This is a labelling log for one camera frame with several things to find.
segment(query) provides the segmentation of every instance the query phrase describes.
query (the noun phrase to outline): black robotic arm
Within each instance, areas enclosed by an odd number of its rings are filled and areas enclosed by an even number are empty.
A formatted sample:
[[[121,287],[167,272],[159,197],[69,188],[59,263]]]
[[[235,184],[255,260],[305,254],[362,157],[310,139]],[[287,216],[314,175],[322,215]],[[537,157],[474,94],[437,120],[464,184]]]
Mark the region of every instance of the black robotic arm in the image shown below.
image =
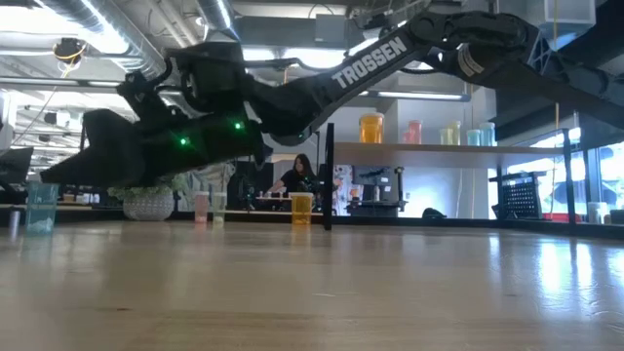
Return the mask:
[[[178,87],[161,85],[172,70],[169,59],[181,73]],[[552,52],[539,30],[524,20],[482,12],[424,12],[341,65],[279,87],[255,81],[245,68],[287,66],[292,59],[244,62],[240,46],[230,43],[171,51],[163,76],[149,82],[139,72],[130,73],[118,88],[139,122],[121,121],[106,110],[89,112],[90,147],[41,176],[48,182],[144,185],[239,156],[253,154],[261,162],[270,152],[261,133],[284,145],[300,144],[346,101],[413,60],[476,85],[569,102],[624,129],[622,82]],[[166,89],[179,90],[204,115],[188,118],[167,107],[158,96]],[[245,101],[259,123],[248,118]]]

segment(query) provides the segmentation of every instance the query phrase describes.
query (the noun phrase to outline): white shelf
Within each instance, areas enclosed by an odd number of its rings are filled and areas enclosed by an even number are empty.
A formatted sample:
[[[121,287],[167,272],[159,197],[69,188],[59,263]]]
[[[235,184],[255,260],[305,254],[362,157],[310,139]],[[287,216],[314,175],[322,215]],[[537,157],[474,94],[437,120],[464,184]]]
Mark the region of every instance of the white shelf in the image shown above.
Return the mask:
[[[562,156],[562,148],[337,142],[333,163],[353,166],[495,169]]]

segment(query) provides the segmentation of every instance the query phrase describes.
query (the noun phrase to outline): black shirt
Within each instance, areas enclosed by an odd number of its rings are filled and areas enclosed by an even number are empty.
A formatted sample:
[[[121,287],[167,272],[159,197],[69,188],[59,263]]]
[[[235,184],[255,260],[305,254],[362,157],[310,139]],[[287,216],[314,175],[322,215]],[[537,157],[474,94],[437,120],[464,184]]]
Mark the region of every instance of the black shirt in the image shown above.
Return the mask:
[[[289,193],[312,191],[312,189],[306,189],[307,187],[309,187],[309,185],[304,184],[308,184],[313,180],[313,176],[306,177],[304,175],[300,175],[299,172],[295,170],[290,170],[282,175],[282,182],[286,187],[286,191]]]

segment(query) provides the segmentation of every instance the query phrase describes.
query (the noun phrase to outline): dark hair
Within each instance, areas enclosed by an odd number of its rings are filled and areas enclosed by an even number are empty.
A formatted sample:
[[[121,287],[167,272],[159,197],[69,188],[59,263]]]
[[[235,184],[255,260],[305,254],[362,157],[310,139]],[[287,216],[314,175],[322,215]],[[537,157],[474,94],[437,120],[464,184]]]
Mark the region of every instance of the dark hair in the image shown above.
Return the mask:
[[[314,177],[314,170],[312,170],[312,165],[310,165],[310,159],[308,159],[305,154],[296,155],[296,157],[294,158],[294,162],[292,163],[292,170],[296,172],[297,159],[299,159],[299,161],[301,161],[301,165],[303,165],[303,175]]]

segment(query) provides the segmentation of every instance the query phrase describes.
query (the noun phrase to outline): woman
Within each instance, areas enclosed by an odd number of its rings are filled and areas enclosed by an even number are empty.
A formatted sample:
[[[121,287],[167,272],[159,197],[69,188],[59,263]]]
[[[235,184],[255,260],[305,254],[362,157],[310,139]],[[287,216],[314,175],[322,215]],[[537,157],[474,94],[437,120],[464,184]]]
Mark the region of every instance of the woman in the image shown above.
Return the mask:
[[[267,192],[276,192],[286,187],[286,191],[291,192],[316,192],[315,190],[316,176],[312,171],[310,160],[305,154],[298,154],[294,159],[292,170],[284,173],[282,178],[271,186]]]

